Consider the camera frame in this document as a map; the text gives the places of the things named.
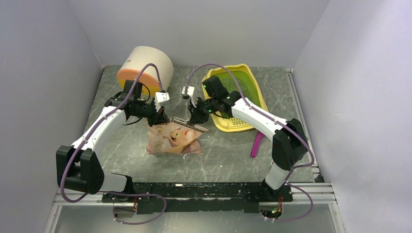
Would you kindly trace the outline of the torn bag top strip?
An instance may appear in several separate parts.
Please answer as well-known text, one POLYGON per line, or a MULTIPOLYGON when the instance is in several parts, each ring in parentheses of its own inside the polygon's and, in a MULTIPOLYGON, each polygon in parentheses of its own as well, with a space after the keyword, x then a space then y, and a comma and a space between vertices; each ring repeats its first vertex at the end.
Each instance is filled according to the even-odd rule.
POLYGON ((180 119, 180 118, 178 118, 178 117, 172 118, 172 119, 171 119, 171 122, 172 122, 172 123, 176 123, 176 124, 181 125, 181 126, 184 126, 184 127, 186 127, 186 128, 195 130, 195 131, 199 131, 199 132, 201 132, 201 133, 205 133, 205 132, 208 131, 208 129, 206 129, 206 128, 204 128, 204 127, 201 127, 201 126, 199 126, 199 125, 190 125, 190 124, 189 124, 189 120, 183 120, 183 119, 180 119))

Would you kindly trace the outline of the pink cat litter bag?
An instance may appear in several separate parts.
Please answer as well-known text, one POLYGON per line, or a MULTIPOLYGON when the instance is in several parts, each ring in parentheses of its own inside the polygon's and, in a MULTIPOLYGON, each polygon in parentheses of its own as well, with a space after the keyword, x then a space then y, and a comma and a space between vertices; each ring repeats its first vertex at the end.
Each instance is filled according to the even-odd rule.
POLYGON ((149 154, 197 154, 202 152, 198 138, 203 133, 172 123, 148 126, 149 154))

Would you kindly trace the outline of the white orange cylindrical bin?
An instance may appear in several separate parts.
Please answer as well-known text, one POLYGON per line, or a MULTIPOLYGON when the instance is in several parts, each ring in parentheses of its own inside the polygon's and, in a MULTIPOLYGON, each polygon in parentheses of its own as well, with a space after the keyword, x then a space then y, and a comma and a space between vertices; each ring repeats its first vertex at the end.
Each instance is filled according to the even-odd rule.
POLYGON ((156 65, 162 87, 167 90, 170 86, 173 77, 173 65, 171 59, 156 48, 148 46, 135 47, 126 61, 123 63, 120 70, 117 72, 117 80, 120 88, 123 89, 127 80, 134 80, 138 74, 142 74, 139 82, 145 84, 142 88, 142 97, 153 97, 155 92, 160 91, 160 86, 157 78, 157 72, 154 67, 148 67, 144 71, 142 69, 148 63, 156 65))

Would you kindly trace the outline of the magenta plastic scoop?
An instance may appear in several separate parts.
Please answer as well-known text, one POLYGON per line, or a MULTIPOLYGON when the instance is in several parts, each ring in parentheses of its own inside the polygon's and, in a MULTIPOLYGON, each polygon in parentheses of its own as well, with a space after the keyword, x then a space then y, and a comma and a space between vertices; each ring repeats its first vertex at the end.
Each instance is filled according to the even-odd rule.
POLYGON ((252 146, 252 149, 251 149, 251 152, 250 152, 250 157, 251 158, 256 158, 256 156, 259 152, 259 147, 260 147, 261 141, 264 137, 265 137, 265 135, 262 132, 258 132, 256 134, 256 137, 254 139, 253 146, 252 146))

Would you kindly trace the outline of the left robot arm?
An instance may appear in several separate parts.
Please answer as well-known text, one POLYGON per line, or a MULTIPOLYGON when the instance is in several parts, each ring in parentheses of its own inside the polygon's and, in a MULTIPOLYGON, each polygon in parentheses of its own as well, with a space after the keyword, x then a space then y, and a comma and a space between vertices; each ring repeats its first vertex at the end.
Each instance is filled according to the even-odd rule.
POLYGON ((103 170, 99 156, 108 140, 130 117, 147 119, 148 125, 168 123, 164 104, 170 101, 165 91, 154 93, 150 103, 140 100, 140 82, 127 81, 124 89, 106 101, 99 118, 70 146, 56 152, 57 182, 61 189, 86 194, 115 192, 123 202, 135 194, 132 178, 103 170))

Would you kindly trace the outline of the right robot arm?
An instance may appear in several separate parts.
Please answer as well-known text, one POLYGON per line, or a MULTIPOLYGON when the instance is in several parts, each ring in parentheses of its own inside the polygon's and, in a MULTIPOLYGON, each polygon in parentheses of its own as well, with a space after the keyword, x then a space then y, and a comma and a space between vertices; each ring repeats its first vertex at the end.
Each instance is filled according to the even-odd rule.
POLYGON ((263 180, 262 195, 268 201, 275 200, 281 194, 281 186, 297 168, 295 164, 310 150, 301 122, 296 118, 286 120, 276 117, 253 104, 240 92, 228 92, 217 76, 206 79, 202 84, 209 95, 206 100, 196 98, 192 86, 182 89, 182 97, 190 100, 189 122, 205 123, 210 114, 219 112, 246 122, 270 139, 274 164, 263 180))

